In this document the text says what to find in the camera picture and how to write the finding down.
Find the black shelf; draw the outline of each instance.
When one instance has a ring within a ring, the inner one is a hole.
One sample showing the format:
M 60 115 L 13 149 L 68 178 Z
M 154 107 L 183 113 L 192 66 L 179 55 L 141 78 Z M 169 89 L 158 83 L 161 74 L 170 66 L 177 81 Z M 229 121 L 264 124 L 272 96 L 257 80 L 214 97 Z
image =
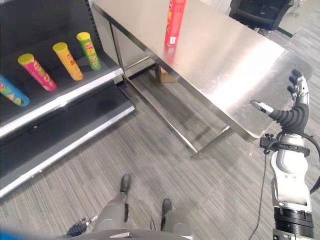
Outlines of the black shelf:
M 60 67 L 49 71 L 52 79 L 57 83 L 53 92 L 46 91 L 35 79 L 29 77 L 21 87 L 23 93 L 30 99 L 30 104 L 19 107 L 1 96 L 0 101 L 0 139 L 24 125 L 53 112 L 65 104 L 89 93 L 95 88 L 111 82 L 114 77 L 122 74 L 122 69 L 102 50 L 98 53 L 102 68 L 93 71 L 85 57 L 77 60 L 84 78 L 75 81 L 61 64 Z
M 115 85 L 99 90 L 1 146 L 0 198 L 134 112 Z

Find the pink chip can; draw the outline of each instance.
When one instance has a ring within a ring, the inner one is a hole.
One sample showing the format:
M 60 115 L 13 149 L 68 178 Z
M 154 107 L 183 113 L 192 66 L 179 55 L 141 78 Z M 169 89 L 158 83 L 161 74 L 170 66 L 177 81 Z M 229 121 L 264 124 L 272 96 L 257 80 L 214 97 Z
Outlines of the pink chip can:
M 21 55 L 18 58 L 18 63 L 21 64 L 45 90 L 51 92 L 57 88 L 57 84 L 52 80 L 48 73 L 46 73 L 32 54 L 26 53 Z

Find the robotic arm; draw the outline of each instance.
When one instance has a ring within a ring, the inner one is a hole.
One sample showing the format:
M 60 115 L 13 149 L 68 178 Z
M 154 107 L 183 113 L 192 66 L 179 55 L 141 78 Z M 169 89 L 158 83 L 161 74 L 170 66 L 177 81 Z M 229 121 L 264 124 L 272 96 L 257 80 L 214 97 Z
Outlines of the robotic arm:
M 270 150 L 271 157 L 272 203 L 274 208 L 274 240 L 309 240 L 313 239 L 312 206 L 305 175 L 308 170 L 306 157 L 310 150 L 304 146 L 304 130 L 309 117 L 309 90 L 305 77 L 298 70 L 292 71 L 289 87 L 293 107 L 289 111 L 274 109 L 260 102 L 251 104 L 277 121 L 282 132 L 276 138 L 266 134 L 260 139 L 264 153 Z

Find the pringles can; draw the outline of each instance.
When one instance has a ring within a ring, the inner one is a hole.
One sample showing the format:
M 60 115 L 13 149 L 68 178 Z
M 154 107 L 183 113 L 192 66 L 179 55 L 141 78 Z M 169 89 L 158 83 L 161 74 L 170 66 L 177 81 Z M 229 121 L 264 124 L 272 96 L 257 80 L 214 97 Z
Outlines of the pringles can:
M 187 0 L 170 0 L 165 32 L 165 45 L 176 46 Z
M 53 45 L 52 49 L 55 51 L 58 58 L 60 59 L 70 76 L 73 78 L 73 80 L 79 81 L 84 78 L 83 73 L 74 60 L 74 57 L 71 55 L 68 49 L 68 45 L 65 42 L 56 43 L 55 45 Z
M 53 91 L 57 88 L 57 84 L 52 80 L 48 73 L 46 73 L 31 53 L 21 55 L 18 58 L 18 63 L 21 64 L 45 90 Z
M 30 103 L 29 98 L 16 88 L 8 79 L 0 74 L 0 93 L 19 107 L 27 106 Z
M 88 32 L 80 32 L 76 35 L 76 39 L 78 39 L 91 69 L 94 71 L 99 70 L 101 68 L 101 64 L 94 44 L 91 41 L 90 34 Z

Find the green chip can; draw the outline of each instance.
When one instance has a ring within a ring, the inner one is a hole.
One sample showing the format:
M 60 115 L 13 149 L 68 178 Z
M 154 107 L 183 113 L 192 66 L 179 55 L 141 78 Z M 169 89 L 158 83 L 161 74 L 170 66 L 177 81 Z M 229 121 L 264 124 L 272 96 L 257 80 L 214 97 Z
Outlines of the green chip can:
M 76 35 L 76 39 L 78 39 L 91 69 L 94 71 L 99 70 L 101 64 L 91 41 L 90 34 L 88 32 L 80 32 Z

